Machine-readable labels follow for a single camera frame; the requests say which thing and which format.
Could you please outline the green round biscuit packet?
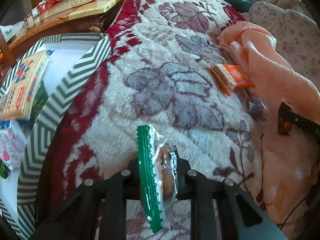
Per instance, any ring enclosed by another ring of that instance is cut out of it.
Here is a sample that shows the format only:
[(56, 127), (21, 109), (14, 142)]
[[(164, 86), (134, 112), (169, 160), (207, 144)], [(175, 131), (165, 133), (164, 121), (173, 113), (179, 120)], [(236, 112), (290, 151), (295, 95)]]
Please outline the green round biscuit packet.
[(178, 194), (177, 148), (153, 125), (137, 127), (140, 203), (153, 233), (164, 228)]

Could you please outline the orange cracker packet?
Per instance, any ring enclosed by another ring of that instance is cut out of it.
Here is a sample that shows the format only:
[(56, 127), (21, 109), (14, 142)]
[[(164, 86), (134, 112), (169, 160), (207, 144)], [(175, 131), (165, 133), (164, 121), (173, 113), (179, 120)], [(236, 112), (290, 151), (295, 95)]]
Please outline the orange cracker packet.
[(209, 68), (209, 72), (227, 96), (231, 96), (234, 90), (255, 87), (254, 83), (240, 72), (239, 65), (217, 63)]

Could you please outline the dark green snack packet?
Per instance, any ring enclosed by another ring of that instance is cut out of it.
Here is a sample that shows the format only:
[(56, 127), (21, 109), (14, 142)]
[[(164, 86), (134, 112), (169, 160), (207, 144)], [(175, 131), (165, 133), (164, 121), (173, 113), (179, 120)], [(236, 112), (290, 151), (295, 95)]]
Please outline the dark green snack packet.
[(7, 179), (10, 175), (11, 170), (5, 165), (5, 163), (0, 160), (0, 177)]

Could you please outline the white pink snack packet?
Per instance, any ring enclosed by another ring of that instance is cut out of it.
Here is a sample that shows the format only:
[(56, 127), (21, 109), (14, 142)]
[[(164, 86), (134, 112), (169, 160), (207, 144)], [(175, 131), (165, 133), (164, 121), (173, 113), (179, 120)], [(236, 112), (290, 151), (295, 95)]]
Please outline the white pink snack packet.
[(20, 167), (26, 144), (25, 134), (17, 121), (10, 120), (6, 128), (1, 128), (1, 161), (8, 169)]

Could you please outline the blue cracker pack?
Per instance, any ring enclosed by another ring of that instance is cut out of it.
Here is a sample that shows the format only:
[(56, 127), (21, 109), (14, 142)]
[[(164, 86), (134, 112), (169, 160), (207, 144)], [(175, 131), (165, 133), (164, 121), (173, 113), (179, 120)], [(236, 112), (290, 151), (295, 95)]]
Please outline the blue cracker pack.
[(53, 52), (43, 50), (29, 55), (18, 65), (1, 113), (2, 121), (30, 119), (33, 101)]

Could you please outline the white chevron-trimmed box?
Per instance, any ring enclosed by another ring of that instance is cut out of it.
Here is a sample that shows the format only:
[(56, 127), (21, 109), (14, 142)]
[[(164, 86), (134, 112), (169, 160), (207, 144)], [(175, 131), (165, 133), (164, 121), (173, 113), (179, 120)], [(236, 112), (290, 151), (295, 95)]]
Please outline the white chevron-trimmed box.
[(111, 52), (106, 34), (73, 33), (43, 37), (24, 54), (53, 50), (45, 70), (44, 85), (48, 100), (35, 119), (20, 165), (16, 193), (10, 203), (1, 202), (1, 211), (20, 239), (29, 239), (35, 231), (36, 195), (48, 149), (55, 132), (89, 77)]

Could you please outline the dark red candy packet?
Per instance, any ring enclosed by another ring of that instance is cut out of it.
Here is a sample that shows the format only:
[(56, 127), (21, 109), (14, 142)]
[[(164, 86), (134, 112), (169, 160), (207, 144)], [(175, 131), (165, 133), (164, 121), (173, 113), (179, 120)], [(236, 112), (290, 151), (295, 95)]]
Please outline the dark red candy packet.
[(292, 123), (290, 122), (290, 114), (292, 113), (292, 107), (286, 103), (282, 102), (278, 108), (278, 129), (279, 135), (289, 135), (292, 128)]

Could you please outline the clear plastic bag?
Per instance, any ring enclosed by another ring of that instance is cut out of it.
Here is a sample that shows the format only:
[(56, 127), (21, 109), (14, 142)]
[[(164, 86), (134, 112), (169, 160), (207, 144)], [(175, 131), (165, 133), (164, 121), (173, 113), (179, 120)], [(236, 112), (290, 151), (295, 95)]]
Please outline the clear plastic bag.
[(255, 120), (263, 120), (264, 114), (267, 110), (265, 104), (259, 97), (253, 95), (248, 100), (247, 113)]

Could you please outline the blue milk sachima packet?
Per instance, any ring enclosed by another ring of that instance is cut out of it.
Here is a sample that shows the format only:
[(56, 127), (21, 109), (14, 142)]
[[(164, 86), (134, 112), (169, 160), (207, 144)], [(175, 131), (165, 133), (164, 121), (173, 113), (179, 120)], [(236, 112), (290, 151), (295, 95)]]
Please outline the blue milk sachima packet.
[(25, 120), (9, 120), (1, 121), (1, 129), (21, 128), (25, 124)]

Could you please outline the floral sofa cushion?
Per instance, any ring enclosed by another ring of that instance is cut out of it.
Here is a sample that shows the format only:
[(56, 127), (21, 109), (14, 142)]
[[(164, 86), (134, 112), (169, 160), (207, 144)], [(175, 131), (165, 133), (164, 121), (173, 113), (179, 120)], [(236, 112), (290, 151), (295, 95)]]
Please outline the floral sofa cushion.
[(319, 88), (319, 28), (312, 19), (267, 2), (254, 3), (242, 16), (269, 31), (277, 39), (276, 51)]

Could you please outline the floral fleece blanket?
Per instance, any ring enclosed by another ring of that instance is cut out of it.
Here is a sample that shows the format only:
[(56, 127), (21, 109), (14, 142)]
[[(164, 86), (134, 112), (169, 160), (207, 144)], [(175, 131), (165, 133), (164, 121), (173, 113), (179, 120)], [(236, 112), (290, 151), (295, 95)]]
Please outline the floral fleece blanket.
[(208, 178), (231, 178), (261, 202), (261, 137), (248, 93), (227, 97), (208, 73), (231, 58), (217, 45), (241, 19), (215, 0), (126, 0), (107, 33), (111, 54), (74, 99), (52, 140), (37, 190), (37, 222), (84, 180), (104, 180), (137, 154), (152, 124)]

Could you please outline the wooden glass-top table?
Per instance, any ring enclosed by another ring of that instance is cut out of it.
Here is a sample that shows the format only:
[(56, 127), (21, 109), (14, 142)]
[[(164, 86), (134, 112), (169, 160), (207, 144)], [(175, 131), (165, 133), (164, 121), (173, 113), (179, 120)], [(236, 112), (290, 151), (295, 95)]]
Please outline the wooden glass-top table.
[(1, 53), (4, 68), (21, 57), (39, 38), (64, 33), (95, 31), (104, 33), (125, 0), (64, 0), (48, 8), (23, 28)]

